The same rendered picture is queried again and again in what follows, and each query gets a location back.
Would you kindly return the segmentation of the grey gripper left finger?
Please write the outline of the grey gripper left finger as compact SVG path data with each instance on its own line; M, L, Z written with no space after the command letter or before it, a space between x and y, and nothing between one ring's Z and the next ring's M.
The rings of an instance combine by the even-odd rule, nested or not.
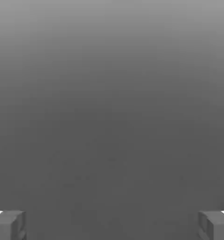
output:
M0 240L27 240L25 211L0 210Z

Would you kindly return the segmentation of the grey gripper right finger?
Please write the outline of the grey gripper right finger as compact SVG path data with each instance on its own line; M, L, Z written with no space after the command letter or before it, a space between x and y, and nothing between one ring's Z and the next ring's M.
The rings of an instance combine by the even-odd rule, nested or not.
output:
M224 210L198 212L198 240L224 240Z

